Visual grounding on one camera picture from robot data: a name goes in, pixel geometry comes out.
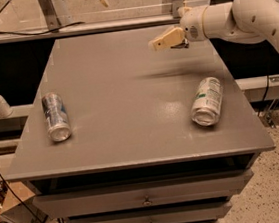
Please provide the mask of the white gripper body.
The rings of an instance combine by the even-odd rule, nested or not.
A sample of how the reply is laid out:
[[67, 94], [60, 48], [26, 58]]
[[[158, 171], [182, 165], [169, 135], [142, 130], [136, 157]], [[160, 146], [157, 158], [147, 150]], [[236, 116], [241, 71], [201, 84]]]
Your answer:
[[185, 38], [188, 41], [204, 41], [207, 38], [203, 28], [203, 17], [206, 10], [207, 5], [179, 8], [180, 26], [184, 30]]

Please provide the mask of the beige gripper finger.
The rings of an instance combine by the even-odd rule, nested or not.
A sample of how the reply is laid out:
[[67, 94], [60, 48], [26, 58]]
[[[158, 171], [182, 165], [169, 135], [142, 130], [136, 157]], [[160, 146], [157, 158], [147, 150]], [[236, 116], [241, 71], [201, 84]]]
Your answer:
[[154, 51], [168, 49], [180, 45], [185, 40], [185, 31], [181, 27], [170, 26], [161, 35], [148, 43], [148, 47]]

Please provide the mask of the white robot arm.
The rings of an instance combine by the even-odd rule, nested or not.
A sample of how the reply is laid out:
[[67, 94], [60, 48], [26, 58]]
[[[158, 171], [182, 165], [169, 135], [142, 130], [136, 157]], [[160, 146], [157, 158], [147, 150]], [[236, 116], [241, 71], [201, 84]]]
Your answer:
[[233, 0], [218, 5], [181, 7], [179, 27], [170, 26], [149, 42], [155, 51], [185, 41], [219, 38], [240, 44], [268, 41], [279, 54], [279, 0]]

